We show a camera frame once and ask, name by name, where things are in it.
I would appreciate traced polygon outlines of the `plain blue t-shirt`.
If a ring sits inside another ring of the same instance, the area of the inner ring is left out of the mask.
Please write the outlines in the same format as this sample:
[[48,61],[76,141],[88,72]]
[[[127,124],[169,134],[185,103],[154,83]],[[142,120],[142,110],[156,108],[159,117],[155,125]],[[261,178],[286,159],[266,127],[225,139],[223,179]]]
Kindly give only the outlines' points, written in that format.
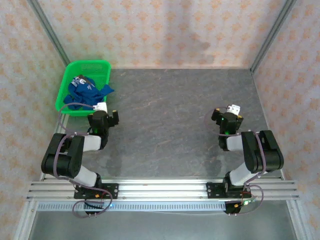
[[63,103],[81,103],[89,106],[94,106],[97,103],[103,102],[104,97],[108,94],[113,93],[115,90],[109,85],[105,84],[101,90],[97,89],[92,84],[78,84],[73,85],[72,83],[68,86],[69,94],[64,98]]

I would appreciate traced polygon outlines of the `blue t-shirt with white print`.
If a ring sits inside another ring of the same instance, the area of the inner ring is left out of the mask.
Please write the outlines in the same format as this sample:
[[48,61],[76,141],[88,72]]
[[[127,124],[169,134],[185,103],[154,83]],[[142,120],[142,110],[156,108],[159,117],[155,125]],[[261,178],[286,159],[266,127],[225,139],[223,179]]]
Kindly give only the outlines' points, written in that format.
[[96,87],[93,79],[78,75],[74,77],[71,83],[68,85],[68,91],[70,93],[87,92],[92,91]]

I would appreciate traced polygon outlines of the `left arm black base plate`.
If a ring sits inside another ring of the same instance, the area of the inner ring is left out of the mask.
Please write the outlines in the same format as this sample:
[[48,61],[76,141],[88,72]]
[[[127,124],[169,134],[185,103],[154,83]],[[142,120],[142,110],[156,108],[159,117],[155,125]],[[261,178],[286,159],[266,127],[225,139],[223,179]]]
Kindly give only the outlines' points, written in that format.
[[88,189],[83,186],[75,185],[73,197],[79,200],[102,200],[118,198],[119,184],[118,183],[102,183],[101,186],[96,186],[98,190]]

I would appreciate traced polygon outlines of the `aluminium frame post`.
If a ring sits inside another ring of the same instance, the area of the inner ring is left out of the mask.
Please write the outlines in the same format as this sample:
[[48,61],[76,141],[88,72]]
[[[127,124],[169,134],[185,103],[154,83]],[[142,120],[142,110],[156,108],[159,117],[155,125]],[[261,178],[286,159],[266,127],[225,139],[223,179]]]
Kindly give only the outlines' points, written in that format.
[[38,18],[42,28],[44,29],[46,35],[60,56],[63,64],[67,66],[71,63],[67,53],[65,52],[57,34],[55,33],[49,19],[47,18],[43,8],[41,7],[38,0],[27,0],[29,6],[32,8],[34,14]]
[[277,18],[275,19],[270,31],[268,32],[260,50],[258,51],[250,67],[250,72],[252,74],[254,74],[257,71],[259,65],[261,64],[262,60],[267,54],[269,48],[271,47],[279,31],[281,30],[281,27],[285,23],[288,15],[290,14],[293,7],[295,6],[296,2],[297,0],[285,0],[283,7],[281,8]]

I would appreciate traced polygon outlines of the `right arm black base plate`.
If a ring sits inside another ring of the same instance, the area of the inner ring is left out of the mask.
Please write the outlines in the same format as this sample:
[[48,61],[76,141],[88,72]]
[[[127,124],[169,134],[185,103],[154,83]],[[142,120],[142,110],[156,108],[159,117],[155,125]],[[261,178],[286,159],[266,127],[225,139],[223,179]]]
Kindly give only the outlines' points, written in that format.
[[249,199],[252,197],[251,192],[245,192],[243,186],[234,186],[226,182],[207,182],[205,186],[208,199]]

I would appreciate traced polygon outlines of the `green plastic basket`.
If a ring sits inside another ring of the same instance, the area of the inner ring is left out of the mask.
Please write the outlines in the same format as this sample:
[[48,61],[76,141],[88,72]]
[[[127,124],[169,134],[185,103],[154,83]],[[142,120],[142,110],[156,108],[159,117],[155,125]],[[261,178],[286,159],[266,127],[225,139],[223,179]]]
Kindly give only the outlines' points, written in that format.
[[73,78],[83,75],[94,80],[95,87],[101,90],[108,85],[111,65],[105,60],[78,60],[70,63],[64,72],[60,89],[55,102],[55,108],[62,114],[72,117],[87,117],[94,112],[91,105],[82,103],[64,104],[64,98],[69,94],[68,86]]

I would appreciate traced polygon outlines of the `aluminium mounting rail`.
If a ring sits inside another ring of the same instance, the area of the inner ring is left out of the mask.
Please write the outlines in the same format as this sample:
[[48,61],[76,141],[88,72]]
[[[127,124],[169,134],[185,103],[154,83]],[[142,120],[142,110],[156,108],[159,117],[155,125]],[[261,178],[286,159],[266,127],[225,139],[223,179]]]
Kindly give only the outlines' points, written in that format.
[[[221,178],[178,177],[178,178],[104,178],[103,183],[119,184],[117,201],[225,201],[225,198],[208,198],[206,183],[222,183]],[[26,194],[27,199],[38,201],[71,201],[74,187],[66,180],[46,177],[33,181]],[[251,182],[247,192],[266,201],[298,200],[300,193],[293,180],[281,177],[262,177]]]

